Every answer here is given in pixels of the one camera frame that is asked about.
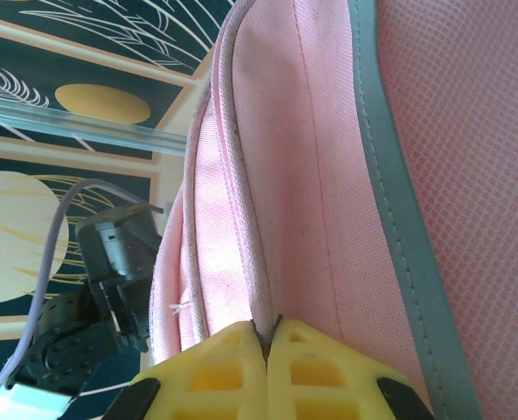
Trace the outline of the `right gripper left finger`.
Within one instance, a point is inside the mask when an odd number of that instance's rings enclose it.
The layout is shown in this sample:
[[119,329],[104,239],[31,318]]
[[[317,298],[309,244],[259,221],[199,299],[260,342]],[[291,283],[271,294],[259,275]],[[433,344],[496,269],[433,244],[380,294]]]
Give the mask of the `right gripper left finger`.
[[251,321],[138,374],[108,408],[118,420],[267,417],[266,361]]

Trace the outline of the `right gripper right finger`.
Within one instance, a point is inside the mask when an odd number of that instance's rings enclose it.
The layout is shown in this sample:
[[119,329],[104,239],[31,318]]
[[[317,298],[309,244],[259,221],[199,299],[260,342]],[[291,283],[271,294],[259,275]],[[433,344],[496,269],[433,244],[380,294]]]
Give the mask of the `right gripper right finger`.
[[432,419],[399,371],[280,318],[267,359],[268,419]]

